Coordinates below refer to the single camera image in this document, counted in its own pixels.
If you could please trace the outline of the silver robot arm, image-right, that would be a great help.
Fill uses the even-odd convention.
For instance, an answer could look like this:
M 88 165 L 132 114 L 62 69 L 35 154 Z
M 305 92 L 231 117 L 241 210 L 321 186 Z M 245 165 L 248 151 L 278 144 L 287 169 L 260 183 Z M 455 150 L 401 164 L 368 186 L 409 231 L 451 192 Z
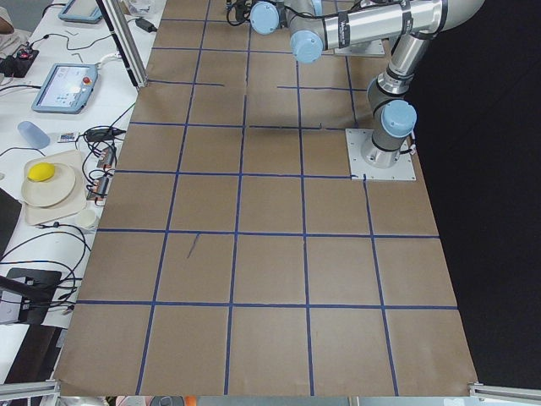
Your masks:
M 292 55 L 300 63 L 313 63 L 325 51 L 344 54 L 374 41 L 389 43 L 391 54 L 382 58 L 381 72 L 367 86 L 374 130 L 361 147 L 370 166 L 387 169 L 397 163 L 403 142 L 413 132 L 417 114 L 404 96 L 431 41 L 471 19 L 482 5 L 356 1 L 348 9 L 326 14 L 319 1 L 253 1 L 249 22 L 261 35 L 288 29 Z

